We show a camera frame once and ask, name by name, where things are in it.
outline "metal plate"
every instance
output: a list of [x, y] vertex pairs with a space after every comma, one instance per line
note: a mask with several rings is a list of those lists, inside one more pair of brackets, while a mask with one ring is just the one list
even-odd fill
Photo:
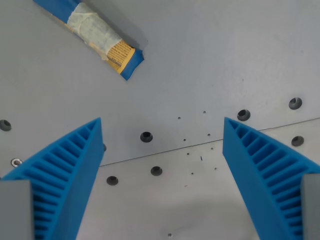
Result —
[[257, 129], [320, 117], [318, 0], [90, 4], [144, 50], [128, 82], [32, 0], [0, 0], [0, 169], [97, 117], [102, 165], [219, 140], [242, 109]]
[[[292, 148], [320, 164], [320, 119], [263, 132], [290, 147], [303, 136]], [[101, 166], [77, 240], [258, 240], [222, 143]], [[118, 184], [108, 185], [109, 176]]]
[[1, 239], [34, 240], [34, 201], [29, 180], [0, 181]]

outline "ribbed blue plastic part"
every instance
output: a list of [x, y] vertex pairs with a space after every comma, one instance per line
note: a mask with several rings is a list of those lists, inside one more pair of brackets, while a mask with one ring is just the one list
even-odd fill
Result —
[[75, 240], [104, 155], [101, 119], [60, 138], [2, 181], [30, 180], [35, 240]]
[[261, 240], [302, 240], [300, 183], [320, 166], [273, 138], [224, 119], [223, 155]]

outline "wrapped object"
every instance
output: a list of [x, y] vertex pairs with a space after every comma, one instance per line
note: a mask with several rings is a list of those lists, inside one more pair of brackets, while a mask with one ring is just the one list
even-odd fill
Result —
[[125, 80], [144, 60], [99, 15], [79, 0], [34, 0], [93, 48]]

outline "blue tape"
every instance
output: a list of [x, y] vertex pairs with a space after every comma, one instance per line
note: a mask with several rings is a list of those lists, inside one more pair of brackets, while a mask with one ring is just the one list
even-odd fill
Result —
[[81, 0], [33, 0], [65, 24]]
[[128, 64], [125, 66], [123, 71], [121, 72], [121, 76], [125, 80], [129, 80], [131, 77], [132, 73], [136, 69], [136, 67], [144, 60], [144, 55], [142, 54], [142, 50], [140, 49], [135, 49], [133, 56], [129, 60]]

